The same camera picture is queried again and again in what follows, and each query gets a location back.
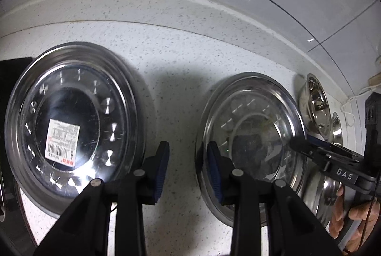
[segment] round metal tray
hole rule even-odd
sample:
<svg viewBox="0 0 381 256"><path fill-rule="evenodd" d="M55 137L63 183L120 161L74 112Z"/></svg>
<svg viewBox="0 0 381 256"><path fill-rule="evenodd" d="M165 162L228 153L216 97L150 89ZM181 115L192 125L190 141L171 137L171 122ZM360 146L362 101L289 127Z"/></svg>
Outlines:
<svg viewBox="0 0 381 256"><path fill-rule="evenodd" d="M233 226L234 208L222 206L214 196L207 173L206 147L216 141L221 155L233 160L256 179L283 178L296 191L301 186L306 158L288 147L292 136L305 136L299 110L291 95L272 78L241 73L223 82L212 94L201 117L196 140L203 151L203 168L197 172L201 193L213 214ZM260 206L261 225L266 225Z"/></svg>
<svg viewBox="0 0 381 256"><path fill-rule="evenodd" d="M6 112L6 150L22 190L46 213L61 214L93 178L110 181L141 163L144 128L130 79L115 54L84 42L46 51L21 75Z"/></svg>

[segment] speckled countertop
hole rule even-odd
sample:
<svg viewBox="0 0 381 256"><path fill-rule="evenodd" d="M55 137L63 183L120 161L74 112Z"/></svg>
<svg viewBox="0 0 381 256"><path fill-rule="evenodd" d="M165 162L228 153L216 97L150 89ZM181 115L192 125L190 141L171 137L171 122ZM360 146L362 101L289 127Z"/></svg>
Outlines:
<svg viewBox="0 0 381 256"><path fill-rule="evenodd" d="M0 59L37 56L64 42L87 41L118 54L135 77L145 109L147 154L160 140L171 154L164 191L156 206L144 207L149 255L226 255L232 229L208 210L194 170L195 138L207 98L223 79L237 73L264 73L295 98L304 80L295 72L255 53L213 38L155 25L117 21L58 23L25 29L0 39ZM331 112L340 103L328 96ZM343 125L344 145L347 131ZM27 219L40 242L55 219L23 194ZM113 255L115 212L108 255ZM266 228L262 229L266 238ZM267 255L267 240L262 252Z"/></svg>

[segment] metal bowl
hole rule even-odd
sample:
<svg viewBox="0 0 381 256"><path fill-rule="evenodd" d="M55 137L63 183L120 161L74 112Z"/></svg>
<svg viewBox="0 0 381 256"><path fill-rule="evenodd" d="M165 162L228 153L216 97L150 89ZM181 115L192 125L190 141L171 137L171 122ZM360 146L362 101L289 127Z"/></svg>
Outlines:
<svg viewBox="0 0 381 256"><path fill-rule="evenodd" d="M342 146L342 129L339 116L336 112L333 113L331 123L330 123L330 131L328 133L328 142L336 144L338 146Z"/></svg>
<svg viewBox="0 0 381 256"><path fill-rule="evenodd" d="M220 221L233 226L234 207L222 206L215 198L206 168L208 143L216 141L222 156L254 178L283 178L298 191L306 159L288 147L293 136L305 136L302 118L290 94L272 78L241 73L214 91L202 114L195 163L203 198ZM264 226L264 206L260 215Z"/></svg>
<svg viewBox="0 0 381 256"><path fill-rule="evenodd" d="M298 103L306 128L327 140L331 120L330 107L320 82L312 73L307 75Z"/></svg>
<svg viewBox="0 0 381 256"><path fill-rule="evenodd" d="M109 50L73 42L40 55L16 83L5 119L9 164L51 216L93 178L119 178L142 161L142 115L129 79Z"/></svg>
<svg viewBox="0 0 381 256"><path fill-rule="evenodd" d="M317 166L313 167L304 190L303 201L323 227L327 227L331 219L339 187L339 182L321 174Z"/></svg>

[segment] white label sticker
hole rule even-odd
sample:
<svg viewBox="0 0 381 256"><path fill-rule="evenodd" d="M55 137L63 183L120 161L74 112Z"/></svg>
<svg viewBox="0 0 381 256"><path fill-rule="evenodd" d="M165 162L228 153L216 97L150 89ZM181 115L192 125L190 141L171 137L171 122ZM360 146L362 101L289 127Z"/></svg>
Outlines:
<svg viewBox="0 0 381 256"><path fill-rule="evenodd" d="M50 119L45 158L68 167L75 166L79 126Z"/></svg>

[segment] white cable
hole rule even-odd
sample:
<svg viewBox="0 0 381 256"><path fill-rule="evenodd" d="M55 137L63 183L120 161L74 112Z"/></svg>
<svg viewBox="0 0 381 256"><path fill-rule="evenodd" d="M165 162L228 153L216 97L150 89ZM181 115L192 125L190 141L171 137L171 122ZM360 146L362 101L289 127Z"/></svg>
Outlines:
<svg viewBox="0 0 381 256"><path fill-rule="evenodd" d="M342 105L340 106L340 110L341 110L341 112L344 114L345 123L346 123L349 127L353 127L353 125L355 125L356 119L355 119L355 116L354 116L352 113L344 111L344 106L346 106L348 103L350 103L352 100L356 99L357 97L363 96L363 95L365 95L365 94L368 93L368 92L374 92L374 91L376 90L376 88L377 88L377 87L380 87L380 86L381 86L381 83L378 83L377 85L372 85L372 86L364 87L363 89L361 89L361 90L359 91L359 93L358 93L357 95L352 96L352 97L349 97L349 98L347 99L347 101L346 101L344 104L342 104ZM349 115L351 115L351 116L353 117L353 124L352 124L352 125L351 125L350 123L348 123L346 114L349 114Z"/></svg>

